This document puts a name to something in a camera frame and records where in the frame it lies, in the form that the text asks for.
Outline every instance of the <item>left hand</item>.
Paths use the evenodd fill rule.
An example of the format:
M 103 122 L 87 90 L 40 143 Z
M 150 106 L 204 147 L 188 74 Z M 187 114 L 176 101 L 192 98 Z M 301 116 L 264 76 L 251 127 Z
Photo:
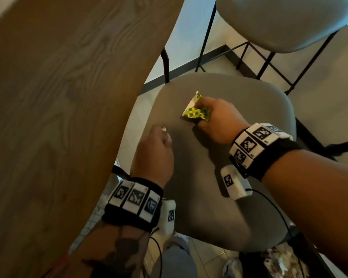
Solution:
M 136 149 L 131 177 L 141 177 L 164 188 L 174 173 L 174 154 L 166 132 L 154 126 Z

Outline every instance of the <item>green polka dot paper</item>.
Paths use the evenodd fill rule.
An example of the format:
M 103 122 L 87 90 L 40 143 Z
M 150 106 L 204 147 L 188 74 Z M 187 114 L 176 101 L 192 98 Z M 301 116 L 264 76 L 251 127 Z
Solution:
M 210 120 L 210 111 L 206 109 L 205 107 L 202 108 L 195 108 L 195 103 L 200 100 L 202 96 L 199 94 L 199 92 L 196 92 L 196 95 L 191 99 L 190 103 L 187 105 L 186 110 L 183 112 L 183 117 L 188 118 L 201 118 L 205 121 Z

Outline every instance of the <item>wooden tabletop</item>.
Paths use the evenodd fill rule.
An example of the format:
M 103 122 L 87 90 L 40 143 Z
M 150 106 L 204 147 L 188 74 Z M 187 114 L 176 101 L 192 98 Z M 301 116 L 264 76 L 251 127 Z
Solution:
M 0 19 L 0 277 L 79 234 L 184 0 L 19 0 Z

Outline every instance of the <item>chair seat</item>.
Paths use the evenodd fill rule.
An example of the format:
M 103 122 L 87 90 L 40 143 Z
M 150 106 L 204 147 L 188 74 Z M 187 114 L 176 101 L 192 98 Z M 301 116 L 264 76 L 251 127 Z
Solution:
M 181 117 L 196 91 L 232 102 L 249 123 L 271 123 L 295 137 L 292 105 L 285 94 L 266 82 L 237 75 L 186 74 L 161 89 L 142 135 L 160 125 L 172 137 L 175 170 L 164 197 L 176 201 L 176 231 L 234 251 L 272 247 L 287 233 L 278 212 L 256 193 L 230 199 L 220 176 L 221 168 L 230 164 L 230 146 L 215 144 Z M 252 177 L 249 182 L 273 200 L 262 183 Z
M 291 53 L 348 23 L 348 0 L 217 0 L 220 16 L 266 50 Z

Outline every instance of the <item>shoe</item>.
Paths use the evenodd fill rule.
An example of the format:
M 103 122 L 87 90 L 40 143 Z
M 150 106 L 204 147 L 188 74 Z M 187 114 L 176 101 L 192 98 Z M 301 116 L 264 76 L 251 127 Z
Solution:
M 223 278 L 242 278 L 243 270 L 238 258 L 231 258 L 223 267 Z
M 187 245 L 190 242 L 190 238 L 187 235 L 184 235 L 184 234 L 181 234 L 181 233 L 178 233 L 178 232 L 175 232 L 175 231 L 174 231 L 173 237 L 182 238 L 187 243 Z

